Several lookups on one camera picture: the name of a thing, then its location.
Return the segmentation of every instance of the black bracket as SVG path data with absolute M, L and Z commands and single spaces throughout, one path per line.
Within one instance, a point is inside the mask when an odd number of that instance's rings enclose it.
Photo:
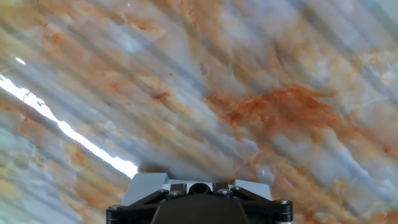
M 134 223 L 141 219 L 148 219 L 150 223 L 161 204 L 200 194 L 237 199 L 247 214 L 262 215 L 267 218 L 267 223 L 293 222 L 293 203 L 288 200 L 270 201 L 241 187 L 229 189 L 228 183 L 213 183 L 213 191 L 205 185 L 195 184 L 187 194 L 186 184 L 172 184 L 170 191 L 158 190 L 129 206 L 109 207 L 106 209 L 107 224 Z

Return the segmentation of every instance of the screw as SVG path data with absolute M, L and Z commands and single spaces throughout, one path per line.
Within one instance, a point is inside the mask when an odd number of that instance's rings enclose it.
M 233 187 L 231 187 L 231 190 L 241 190 L 242 188 L 241 187 L 239 187 L 239 186 L 233 186 Z
M 276 203 L 285 205 L 285 204 L 290 203 L 290 200 L 287 200 L 287 199 L 282 198 L 282 199 L 276 200 Z
M 108 209 L 111 209 L 114 211 L 119 210 L 120 208 L 123 208 L 123 205 L 112 205 L 112 206 L 108 207 Z
M 226 194 L 230 193 L 230 191 L 228 189 L 219 189 L 219 190 L 217 190 L 217 193 L 226 195 Z
M 180 194 L 181 194 L 181 191 L 179 191 L 179 190 L 172 190 L 169 193 L 169 195 L 171 195 L 171 196 L 178 196 Z
M 159 190 L 159 192 L 160 192 L 160 193 L 168 193 L 168 192 L 169 192 L 169 190 L 166 190 L 166 189 L 160 189 L 160 190 Z

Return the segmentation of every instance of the marble surface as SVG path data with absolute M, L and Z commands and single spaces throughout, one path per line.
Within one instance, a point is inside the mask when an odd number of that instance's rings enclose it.
M 2 0 L 0 223 L 103 223 L 138 172 L 398 223 L 394 0 Z

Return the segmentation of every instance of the silver metal part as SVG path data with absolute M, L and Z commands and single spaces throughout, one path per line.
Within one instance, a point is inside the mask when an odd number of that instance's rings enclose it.
M 179 191 L 179 190 L 172 190 L 169 193 L 169 195 L 171 195 L 171 196 L 177 196 L 177 195 L 180 195 L 180 194 L 181 194 L 181 191 Z
M 219 189 L 219 190 L 217 190 L 217 193 L 223 194 L 223 195 L 226 195 L 226 194 L 228 194 L 228 193 L 230 193 L 230 192 L 231 192 L 231 191 L 228 190 L 228 189 Z
M 166 173 L 138 173 L 132 178 L 121 205 L 129 206 L 159 189 L 170 190 L 172 184 L 187 184 L 188 190 L 193 184 L 198 182 L 201 181 L 169 179 Z M 207 184 L 210 189 L 213 190 L 211 182 L 202 183 Z M 233 185 L 229 185 L 229 188 L 233 186 L 239 186 L 239 188 L 246 189 L 256 195 L 272 200 L 271 192 L 266 184 L 235 180 Z
M 276 200 L 276 202 L 279 203 L 279 204 L 285 205 L 285 204 L 290 203 L 290 200 L 281 198 L 281 199 L 279 199 L 279 200 Z
M 239 186 L 233 186 L 231 187 L 232 190 L 241 190 L 241 188 Z

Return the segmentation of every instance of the lens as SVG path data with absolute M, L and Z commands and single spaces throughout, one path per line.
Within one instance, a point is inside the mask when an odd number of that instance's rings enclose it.
M 211 194 L 211 189 L 207 184 L 197 183 L 189 188 L 188 194 Z

